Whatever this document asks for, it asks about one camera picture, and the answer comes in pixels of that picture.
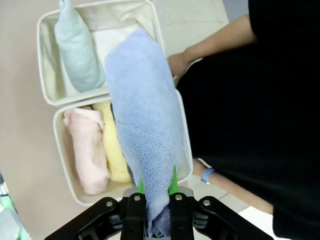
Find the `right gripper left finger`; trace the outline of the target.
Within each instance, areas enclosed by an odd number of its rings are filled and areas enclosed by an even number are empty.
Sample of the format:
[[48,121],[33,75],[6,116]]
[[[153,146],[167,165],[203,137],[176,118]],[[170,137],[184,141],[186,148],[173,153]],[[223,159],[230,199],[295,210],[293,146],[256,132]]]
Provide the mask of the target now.
[[120,201],[104,197],[46,237],[47,240],[108,240],[121,233],[122,240],[143,240],[146,198],[143,179],[131,195]]

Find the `person's right hand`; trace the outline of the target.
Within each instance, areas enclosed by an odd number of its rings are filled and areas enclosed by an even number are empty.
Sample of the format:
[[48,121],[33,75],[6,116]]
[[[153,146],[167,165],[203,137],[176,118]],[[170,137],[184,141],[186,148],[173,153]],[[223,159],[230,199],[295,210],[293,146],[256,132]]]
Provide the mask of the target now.
[[193,62],[185,51],[169,56],[167,61],[173,77],[183,75]]

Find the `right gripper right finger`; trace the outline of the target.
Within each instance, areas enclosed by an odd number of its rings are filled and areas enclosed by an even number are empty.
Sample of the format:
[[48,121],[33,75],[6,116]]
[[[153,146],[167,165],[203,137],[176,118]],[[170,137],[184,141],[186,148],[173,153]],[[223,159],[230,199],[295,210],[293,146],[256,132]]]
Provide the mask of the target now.
[[172,240],[193,240],[193,230],[211,240],[273,239],[215,197],[196,200],[192,192],[180,192],[175,168],[168,193]]

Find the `person's left hand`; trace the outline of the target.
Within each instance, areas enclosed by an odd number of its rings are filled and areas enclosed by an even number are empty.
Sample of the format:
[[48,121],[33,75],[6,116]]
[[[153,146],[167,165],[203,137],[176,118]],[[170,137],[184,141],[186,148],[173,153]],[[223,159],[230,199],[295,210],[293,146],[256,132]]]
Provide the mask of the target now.
[[198,177],[201,177],[201,181],[210,185],[209,177],[213,172],[213,169],[207,167],[201,160],[198,158],[193,159],[193,172],[192,174]]

